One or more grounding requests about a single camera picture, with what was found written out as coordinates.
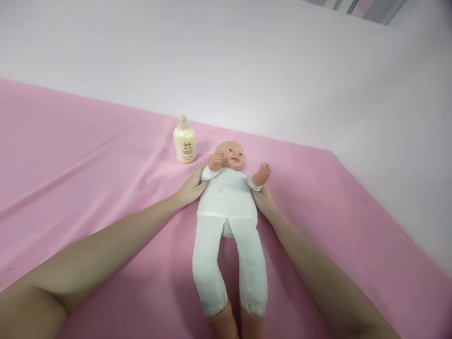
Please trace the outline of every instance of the lotion bottle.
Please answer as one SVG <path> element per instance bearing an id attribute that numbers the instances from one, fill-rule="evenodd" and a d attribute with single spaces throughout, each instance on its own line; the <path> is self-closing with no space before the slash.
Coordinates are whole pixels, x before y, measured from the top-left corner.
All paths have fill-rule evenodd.
<path id="1" fill-rule="evenodd" d="M 179 126 L 174 129 L 173 135 L 178 160 L 183 163 L 193 162 L 196 156 L 195 132 L 188 126 L 186 115 L 179 117 Z"/>

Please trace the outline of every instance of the forearm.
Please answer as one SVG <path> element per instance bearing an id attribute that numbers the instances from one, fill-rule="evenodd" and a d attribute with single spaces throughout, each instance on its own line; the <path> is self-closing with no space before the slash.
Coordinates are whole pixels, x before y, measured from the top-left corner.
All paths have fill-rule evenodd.
<path id="1" fill-rule="evenodd" d="M 22 280 L 54 295 L 70 313 L 180 208 L 174 197 L 165 199 L 67 247 Z"/>
<path id="2" fill-rule="evenodd" d="M 277 211 L 267 218 L 335 334 L 399 338 L 359 287 L 308 237 Z"/>

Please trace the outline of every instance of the bottle label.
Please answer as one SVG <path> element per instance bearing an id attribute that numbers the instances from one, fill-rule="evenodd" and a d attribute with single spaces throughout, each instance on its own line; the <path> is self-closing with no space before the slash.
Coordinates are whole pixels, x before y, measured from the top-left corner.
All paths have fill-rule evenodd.
<path id="1" fill-rule="evenodd" d="M 191 143 L 191 141 L 189 141 L 189 142 L 184 142 L 184 145 L 182 146 L 182 150 L 181 150 L 181 152 L 182 152 L 182 159 L 191 159 L 191 158 L 193 158 L 194 157 L 194 154 L 193 154 L 193 146 L 192 146 L 192 143 Z"/>

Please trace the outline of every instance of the doll arm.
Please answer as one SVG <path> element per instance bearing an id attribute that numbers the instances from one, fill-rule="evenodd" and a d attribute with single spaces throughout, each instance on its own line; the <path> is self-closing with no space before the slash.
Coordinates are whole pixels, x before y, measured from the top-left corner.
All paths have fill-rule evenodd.
<path id="1" fill-rule="evenodd" d="M 204 167 L 201 174 L 201 181 L 211 180 L 218 175 L 220 171 L 217 172 L 211 171 L 209 166 Z"/>
<path id="2" fill-rule="evenodd" d="M 259 172 L 254 174 L 252 177 L 248 177 L 248 186 L 253 191 L 260 191 L 260 188 L 267 182 L 268 178 L 270 178 L 270 173 L 272 172 L 272 168 L 266 162 L 263 162 L 260 165 Z"/>
<path id="3" fill-rule="evenodd" d="M 248 186 L 249 186 L 253 191 L 260 192 L 260 189 L 262 188 L 262 185 L 261 185 L 261 186 L 257 186 L 255 183 L 253 183 L 252 177 L 248 177 L 248 178 L 246 179 L 246 182 L 247 182 Z"/>
<path id="4" fill-rule="evenodd" d="M 215 152 L 212 159 L 209 161 L 209 164 L 202 171 L 201 181 L 211 180 L 217 176 L 221 169 L 223 156 L 224 153 L 222 151 Z"/>

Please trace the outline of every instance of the doll foot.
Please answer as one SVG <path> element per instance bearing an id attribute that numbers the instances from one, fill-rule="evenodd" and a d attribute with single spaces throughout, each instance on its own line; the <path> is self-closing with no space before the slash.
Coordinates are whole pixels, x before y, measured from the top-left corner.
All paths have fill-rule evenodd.
<path id="1" fill-rule="evenodd" d="M 239 339 L 230 301 L 223 311 L 207 318 L 207 323 L 215 339 Z"/>
<path id="2" fill-rule="evenodd" d="M 264 317 L 249 314 L 241 308 L 242 339 L 264 339 Z"/>

